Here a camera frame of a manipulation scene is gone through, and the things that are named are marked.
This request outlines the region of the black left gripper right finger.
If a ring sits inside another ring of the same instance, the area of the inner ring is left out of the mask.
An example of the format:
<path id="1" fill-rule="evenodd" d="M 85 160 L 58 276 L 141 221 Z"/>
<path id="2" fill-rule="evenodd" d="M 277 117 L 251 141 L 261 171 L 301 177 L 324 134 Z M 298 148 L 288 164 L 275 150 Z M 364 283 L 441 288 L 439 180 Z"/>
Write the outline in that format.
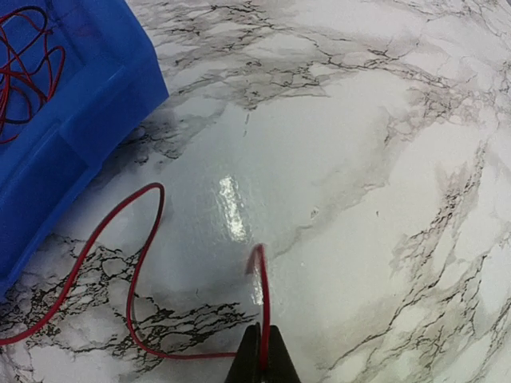
<path id="1" fill-rule="evenodd" d="M 287 350 L 278 326 L 263 332 L 261 341 L 261 381 L 267 383 L 300 383 L 301 380 Z"/>

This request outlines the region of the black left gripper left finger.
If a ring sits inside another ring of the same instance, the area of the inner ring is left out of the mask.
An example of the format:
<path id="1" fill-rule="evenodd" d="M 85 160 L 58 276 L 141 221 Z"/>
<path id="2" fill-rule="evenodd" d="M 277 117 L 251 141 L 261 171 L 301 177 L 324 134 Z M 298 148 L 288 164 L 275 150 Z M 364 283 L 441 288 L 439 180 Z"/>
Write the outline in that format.
<path id="1" fill-rule="evenodd" d="M 260 383 L 260 324 L 250 325 L 244 332 L 239 348 L 225 378 L 225 383 Z"/>

